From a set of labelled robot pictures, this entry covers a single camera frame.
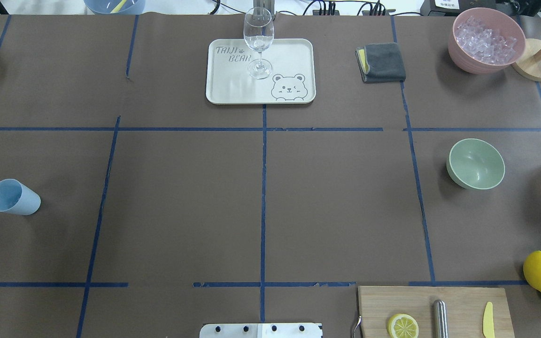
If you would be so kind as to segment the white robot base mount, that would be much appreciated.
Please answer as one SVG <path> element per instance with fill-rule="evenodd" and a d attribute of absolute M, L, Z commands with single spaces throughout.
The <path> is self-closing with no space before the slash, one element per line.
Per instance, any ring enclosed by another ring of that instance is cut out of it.
<path fill-rule="evenodd" d="M 321 323 L 209 323 L 200 338 L 322 338 Z"/>

